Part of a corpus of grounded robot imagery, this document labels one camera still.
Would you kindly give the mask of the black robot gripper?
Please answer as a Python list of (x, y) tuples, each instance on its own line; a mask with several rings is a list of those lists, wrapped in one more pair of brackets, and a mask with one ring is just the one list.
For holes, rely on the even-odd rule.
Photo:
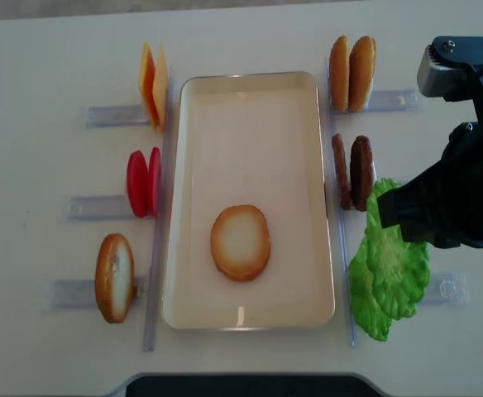
[(461, 124), (441, 160), (377, 203), (381, 226), (399, 225), (405, 242), (483, 248), (483, 127)]

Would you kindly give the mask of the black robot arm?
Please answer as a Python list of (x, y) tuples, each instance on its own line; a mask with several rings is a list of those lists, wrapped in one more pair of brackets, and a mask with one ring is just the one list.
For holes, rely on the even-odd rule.
[(453, 129), (441, 159), (378, 199), (382, 227), (406, 242), (483, 248), (483, 36), (438, 36), (423, 53), (419, 92), (447, 102), (471, 100), (474, 122)]

